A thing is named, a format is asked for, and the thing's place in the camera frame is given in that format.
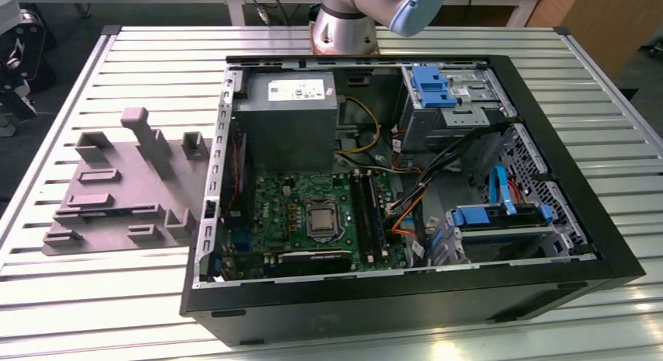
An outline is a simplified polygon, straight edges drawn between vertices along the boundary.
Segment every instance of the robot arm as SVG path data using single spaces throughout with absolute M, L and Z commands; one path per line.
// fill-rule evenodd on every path
M 37 114 L 25 98 L 30 91 L 25 81 L 34 78 L 39 66 L 45 29 L 37 15 L 21 10 L 15 0 L 0 0 L 0 34 L 13 42 L 11 52 L 0 54 L 0 104 L 18 120 L 29 120 Z
M 429 24 L 444 0 L 322 0 L 313 27 L 320 54 L 369 54 L 376 48 L 373 21 L 401 36 Z

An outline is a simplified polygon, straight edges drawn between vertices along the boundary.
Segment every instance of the open computer tower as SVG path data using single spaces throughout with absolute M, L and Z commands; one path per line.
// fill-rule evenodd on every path
M 644 274 L 508 57 L 229 57 L 181 314 L 226 345 L 532 318 Z

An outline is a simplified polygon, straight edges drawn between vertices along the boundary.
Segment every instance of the floor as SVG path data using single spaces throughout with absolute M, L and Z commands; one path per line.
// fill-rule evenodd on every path
M 41 140 L 47 132 L 59 106 L 87 58 L 101 28 L 105 25 L 125 26 L 226 26 L 228 11 L 224 5 L 93 5 L 91 17 L 81 19 L 73 5 L 39 5 L 43 19 L 57 39 L 57 46 L 45 57 L 57 75 L 54 86 L 30 98 L 39 113 L 37 119 L 17 123 L 13 137 L 0 138 L 0 215 L 30 165 Z M 244 6 L 248 25 L 261 25 L 250 8 Z M 274 20 L 280 13 L 268 9 Z M 308 21 L 306 5 L 286 5 L 285 13 L 294 25 Z M 640 88 L 632 99 L 640 114 L 656 132 L 663 134 L 663 57 L 652 59 L 638 52 L 614 79 L 620 88 Z M 6 111 L 0 113 L 10 119 Z

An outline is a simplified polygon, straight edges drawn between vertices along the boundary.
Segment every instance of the cpu socket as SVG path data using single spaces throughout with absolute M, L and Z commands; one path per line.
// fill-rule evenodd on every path
M 305 200 L 306 236 L 318 243 L 338 238 L 338 213 L 334 200 Z

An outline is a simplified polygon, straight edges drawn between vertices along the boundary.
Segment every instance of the power supply label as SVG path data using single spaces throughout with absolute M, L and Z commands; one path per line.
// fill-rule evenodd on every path
M 269 101 L 301 101 L 325 99 L 324 82 L 321 79 L 310 80 L 272 80 L 268 85 Z

